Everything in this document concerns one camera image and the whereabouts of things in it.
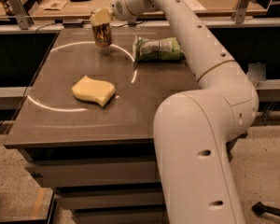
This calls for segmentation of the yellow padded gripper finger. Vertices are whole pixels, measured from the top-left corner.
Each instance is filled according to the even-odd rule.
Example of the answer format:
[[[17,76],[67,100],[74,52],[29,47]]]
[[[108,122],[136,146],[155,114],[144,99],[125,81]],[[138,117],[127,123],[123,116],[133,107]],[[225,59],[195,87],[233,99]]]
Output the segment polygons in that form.
[[[92,26],[98,26],[100,24],[98,17],[96,14],[92,14],[90,17],[91,25]]]
[[[96,22],[98,24],[110,23],[112,20],[112,11],[109,7],[103,7],[96,13]]]

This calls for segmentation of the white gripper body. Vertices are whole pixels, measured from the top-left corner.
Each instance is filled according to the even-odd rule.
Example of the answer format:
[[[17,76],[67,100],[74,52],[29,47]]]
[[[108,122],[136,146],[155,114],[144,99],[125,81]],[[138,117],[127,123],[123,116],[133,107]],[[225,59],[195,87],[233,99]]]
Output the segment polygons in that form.
[[[150,0],[111,0],[110,6],[115,18],[119,21],[130,21],[156,9]]]

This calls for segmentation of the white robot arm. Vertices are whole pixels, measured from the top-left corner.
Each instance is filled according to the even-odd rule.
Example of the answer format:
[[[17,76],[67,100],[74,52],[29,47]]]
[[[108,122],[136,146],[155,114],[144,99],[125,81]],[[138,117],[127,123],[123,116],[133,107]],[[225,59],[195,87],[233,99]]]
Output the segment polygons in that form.
[[[111,0],[119,21],[160,9],[199,87],[165,99],[153,136],[170,224],[245,224],[227,143],[259,109],[245,72],[184,0]]]

